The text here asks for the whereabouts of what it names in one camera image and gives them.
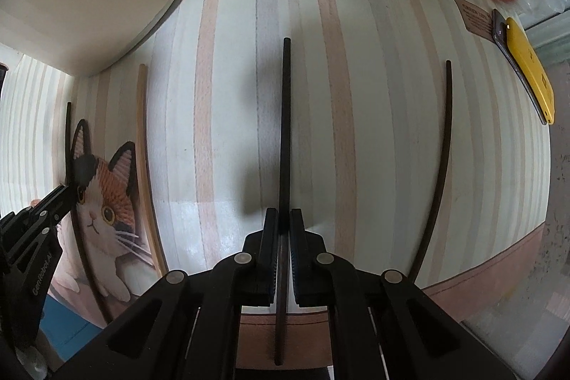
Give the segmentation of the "yellow phone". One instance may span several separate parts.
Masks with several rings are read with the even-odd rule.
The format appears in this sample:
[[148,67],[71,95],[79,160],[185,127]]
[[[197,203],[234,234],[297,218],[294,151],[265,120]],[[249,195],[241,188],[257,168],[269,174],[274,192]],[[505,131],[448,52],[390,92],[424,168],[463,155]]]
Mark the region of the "yellow phone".
[[493,9],[492,38],[519,77],[541,124],[555,123],[555,93],[539,57],[514,18]]

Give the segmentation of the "light wooden chopstick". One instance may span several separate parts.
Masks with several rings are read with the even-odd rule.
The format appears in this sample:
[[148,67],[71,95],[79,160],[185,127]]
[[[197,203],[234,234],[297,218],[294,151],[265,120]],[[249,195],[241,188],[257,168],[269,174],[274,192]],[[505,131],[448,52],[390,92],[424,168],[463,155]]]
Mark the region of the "light wooden chopstick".
[[150,168],[147,145],[147,85],[148,67],[140,64],[137,74],[136,88],[136,172],[138,180],[138,193],[143,225],[149,244],[152,263],[157,275],[164,276],[168,272],[163,246],[157,226],[156,210],[152,200],[152,184],[150,180]]

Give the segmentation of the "black chopstick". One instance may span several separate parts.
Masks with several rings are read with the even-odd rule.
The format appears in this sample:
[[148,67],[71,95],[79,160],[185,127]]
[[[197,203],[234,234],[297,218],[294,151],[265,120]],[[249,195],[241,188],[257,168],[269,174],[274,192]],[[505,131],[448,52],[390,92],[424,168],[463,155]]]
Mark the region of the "black chopstick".
[[429,245],[431,243],[435,227],[437,225],[437,217],[439,216],[442,196],[444,195],[444,186],[446,182],[447,170],[449,165],[451,137],[452,137],[452,121],[453,121],[453,75],[452,63],[450,60],[445,62],[445,104],[444,104],[444,130],[442,131],[441,153],[439,167],[437,168],[437,178],[432,196],[428,217],[423,228],[421,240],[416,249],[413,263],[408,277],[415,282],[418,278],[425,256],[427,255]]
[[279,159],[279,206],[277,221],[276,313],[274,333],[274,364],[283,365],[287,327],[289,288],[289,229],[291,195],[291,134],[292,134],[292,51],[291,39],[284,38],[282,54],[281,127]]

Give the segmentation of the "striped cat print table mat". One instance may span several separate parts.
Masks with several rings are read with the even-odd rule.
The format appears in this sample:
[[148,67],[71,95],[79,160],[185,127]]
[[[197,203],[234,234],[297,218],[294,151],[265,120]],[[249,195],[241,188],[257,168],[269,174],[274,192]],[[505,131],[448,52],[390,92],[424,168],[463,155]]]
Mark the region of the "striped cat print table mat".
[[[152,200],[168,269],[213,267],[277,202],[284,38],[293,206],[330,252],[372,273],[413,263],[436,184],[451,61],[450,161],[418,285],[459,321],[509,295],[542,238],[550,132],[501,51],[465,28],[454,0],[178,0],[149,38],[90,77],[3,49],[1,210],[20,210],[63,181],[67,121],[87,121],[104,161],[135,143],[145,64]],[[113,314],[156,281],[141,211],[112,254],[95,238],[87,244]]]

